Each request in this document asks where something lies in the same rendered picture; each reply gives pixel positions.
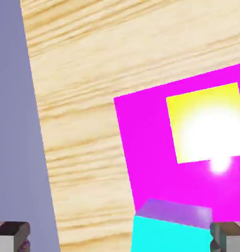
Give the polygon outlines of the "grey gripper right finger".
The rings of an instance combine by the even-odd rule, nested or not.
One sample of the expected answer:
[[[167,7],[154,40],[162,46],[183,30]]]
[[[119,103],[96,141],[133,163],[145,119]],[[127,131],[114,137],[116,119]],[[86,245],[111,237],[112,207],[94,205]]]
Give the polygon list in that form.
[[[213,222],[210,233],[210,252],[240,252],[240,221]]]

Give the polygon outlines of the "small yellow cube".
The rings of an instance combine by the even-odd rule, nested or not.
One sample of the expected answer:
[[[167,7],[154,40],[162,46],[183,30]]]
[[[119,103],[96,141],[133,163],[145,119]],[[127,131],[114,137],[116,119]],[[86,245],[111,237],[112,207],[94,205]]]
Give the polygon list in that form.
[[[237,83],[166,98],[178,163],[240,156]]]

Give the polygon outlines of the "large magenta box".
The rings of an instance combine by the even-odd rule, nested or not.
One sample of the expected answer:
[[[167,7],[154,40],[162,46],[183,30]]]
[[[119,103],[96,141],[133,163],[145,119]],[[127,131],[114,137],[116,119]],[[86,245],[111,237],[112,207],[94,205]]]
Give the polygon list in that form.
[[[135,209],[148,199],[209,207],[240,221],[240,156],[178,163],[166,98],[237,83],[240,64],[114,99]]]

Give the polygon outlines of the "small cyan cube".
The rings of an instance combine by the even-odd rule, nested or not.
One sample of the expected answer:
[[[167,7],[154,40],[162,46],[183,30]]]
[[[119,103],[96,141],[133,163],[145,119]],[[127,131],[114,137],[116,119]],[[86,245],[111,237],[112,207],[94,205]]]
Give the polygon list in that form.
[[[133,219],[130,252],[210,252],[212,210],[149,199]]]

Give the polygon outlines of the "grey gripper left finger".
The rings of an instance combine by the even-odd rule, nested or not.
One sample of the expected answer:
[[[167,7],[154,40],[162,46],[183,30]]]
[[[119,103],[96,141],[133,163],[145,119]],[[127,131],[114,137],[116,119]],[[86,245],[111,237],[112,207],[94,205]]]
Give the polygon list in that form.
[[[23,221],[0,221],[0,252],[30,252],[30,224]]]

